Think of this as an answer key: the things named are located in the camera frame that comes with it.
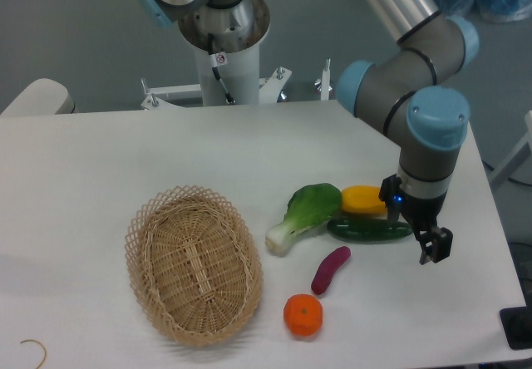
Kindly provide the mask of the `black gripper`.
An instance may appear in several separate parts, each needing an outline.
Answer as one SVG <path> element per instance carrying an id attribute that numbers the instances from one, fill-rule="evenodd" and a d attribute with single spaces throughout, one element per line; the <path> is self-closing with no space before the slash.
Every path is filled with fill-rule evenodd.
<path id="1" fill-rule="evenodd" d="M 419 180 L 407 173 L 396 173 L 382 181 L 378 197 L 386 206 L 387 223 L 394 225 L 401 216 L 417 232 L 423 231 L 417 236 L 421 265 L 439 263 L 450 256 L 453 233 L 437 226 L 448 188 L 448 177 Z"/>

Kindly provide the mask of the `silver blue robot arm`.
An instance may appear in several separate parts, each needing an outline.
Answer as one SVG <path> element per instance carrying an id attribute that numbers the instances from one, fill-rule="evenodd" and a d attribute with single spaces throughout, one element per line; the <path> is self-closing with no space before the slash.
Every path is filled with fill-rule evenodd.
<path id="1" fill-rule="evenodd" d="M 259 44 L 270 24 L 263 0 L 139 0 L 161 27 L 177 25 L 195 50 L 205 106 L 275 102 L 280 90 L 259 80 Z M 397 172 L 385 178 L 380 198 L 387 217 L 404 219 L 421 245 L 422 263 L 451 252 L 453 235 L 437 223 L 470 107 L 442 86 L 479 49 L 475 27 L 441 14 L 433 0 L 368 0 L 400 51 L 381 65 L 355 61 L 339 77 L 338 102 L 396 143 Z"/>

